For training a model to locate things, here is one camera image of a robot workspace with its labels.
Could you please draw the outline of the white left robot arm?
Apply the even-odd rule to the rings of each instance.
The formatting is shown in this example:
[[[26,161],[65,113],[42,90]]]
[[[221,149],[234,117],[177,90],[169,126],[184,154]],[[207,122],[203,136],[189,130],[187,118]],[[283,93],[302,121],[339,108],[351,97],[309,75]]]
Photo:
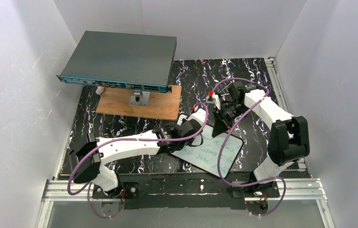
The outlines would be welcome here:
[[[76,164],[68,180],[68,193],[71,184],[88,184],[99,186],[103,191],[111,193],[122,190],[123,185],[119,176],[105,165],[116,160],[139,155],[156,155],[173,153],[190,144],[199,135],[204,124],[195,119],[184,121],[182,124],[168,124],[132,137],[119,137],[112,140],[98,138],[89,142],[78,152],[72,152]]]

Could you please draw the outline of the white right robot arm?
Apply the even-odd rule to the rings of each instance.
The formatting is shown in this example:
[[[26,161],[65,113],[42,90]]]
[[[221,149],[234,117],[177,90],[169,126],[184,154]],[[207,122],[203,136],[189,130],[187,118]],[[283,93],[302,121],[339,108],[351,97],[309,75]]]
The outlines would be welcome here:
[[[263,191],[275,178],[297,160],[310,153],[308,122],[280,108],[266,94],[266,89],[252,83],[235,81],[228,85],[229,98],[210,91],[206,101],[214,104],[212,136],[230,131],[235,119],[254,112],[269,127],[268,157],[250,174],[245,184],[232,184],[248,192]]]

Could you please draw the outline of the small whiteboard black frame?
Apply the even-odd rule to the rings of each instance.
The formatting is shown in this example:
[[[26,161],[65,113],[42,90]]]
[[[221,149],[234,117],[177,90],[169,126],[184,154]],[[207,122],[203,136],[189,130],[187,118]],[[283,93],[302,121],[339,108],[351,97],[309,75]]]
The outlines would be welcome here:
[[[172,155],[217,177],[220,176],[220,170],[225,178],[243,149],[244,141],[231,135],[224,143],[226,133],[216,137],[212,137],[212,133],[213,127],[207,124],[202,133],[194,139],[192,146],[187,145]]]

